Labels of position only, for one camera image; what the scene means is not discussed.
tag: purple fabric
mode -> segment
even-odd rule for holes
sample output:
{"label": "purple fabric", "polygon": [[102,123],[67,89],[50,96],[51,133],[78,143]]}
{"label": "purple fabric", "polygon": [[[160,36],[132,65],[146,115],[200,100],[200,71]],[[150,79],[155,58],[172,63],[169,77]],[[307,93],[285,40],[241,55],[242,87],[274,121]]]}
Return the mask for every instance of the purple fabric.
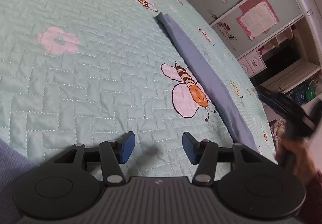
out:
{"label": "purple fabric", "polygon": [[180,56],[216,106],[232,139],[258,152],[254,137],[231,99],[226,86],[200,51],[168,14],[163,15],[160,13],[157,19],[164,25]]}
{"label": "purple fabric", "polygon": [[13,203],[11,190],[15,180],[36,165],[0,139],[0,223],[13,224],[20,215]]}

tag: pink flower print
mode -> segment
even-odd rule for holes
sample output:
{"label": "pink flower print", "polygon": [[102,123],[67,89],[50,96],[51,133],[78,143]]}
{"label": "pink flower print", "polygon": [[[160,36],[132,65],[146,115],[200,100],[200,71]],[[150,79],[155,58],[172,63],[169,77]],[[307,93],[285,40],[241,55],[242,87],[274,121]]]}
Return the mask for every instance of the pink flower print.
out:
{"label": "pink flower print", "polygon": [[50,27],[44,33],[38,35],[38,42],[43,45],[49,53],[62,54],[64,52],[75,54],[78,52],[79,39],[69,33],[65,33],[59,27]]}

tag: mattress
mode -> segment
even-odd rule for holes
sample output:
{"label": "mattress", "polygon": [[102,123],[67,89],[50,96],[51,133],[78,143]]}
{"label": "mattress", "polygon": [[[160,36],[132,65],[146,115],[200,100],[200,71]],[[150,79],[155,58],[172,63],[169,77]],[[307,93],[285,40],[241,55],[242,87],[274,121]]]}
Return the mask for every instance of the mattress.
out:
{"label": "mattress", "polygon": [[[163,64],[187,68],[164,28],[169,14],[226,85],[270,160],[274,145],[256,92],[217,34],[185,0],[0,0],[0,137],[35,163],[133,131],[126,176],[193,176],[184,132],[230,147],[215,106],[186,117],[173,106],[178,81]],[[217,167],[217,176],[229,165]],[[99,178],[99,172],[93,171]]]}

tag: white drawer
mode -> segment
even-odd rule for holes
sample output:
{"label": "white drawer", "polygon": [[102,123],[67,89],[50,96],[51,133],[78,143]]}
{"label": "white drawer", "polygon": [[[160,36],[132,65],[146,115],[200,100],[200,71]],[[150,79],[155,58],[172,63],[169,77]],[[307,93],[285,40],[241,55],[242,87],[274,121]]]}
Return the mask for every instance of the white drawer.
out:
{"label": "white drawer", "polygon": [[257,50],[253,50],[245,56],[245,59],[251,67],[254,74],[266,69],[266,66],[258,54]]}
{"label": "white drawer", "polygon": [[248,77],[251,77],[252,75],[254,75],[254,72],[252,71],[251,67],[249,66],[245,58],[239,59],[238,62],[243,68],[243,70],[246,72]]}

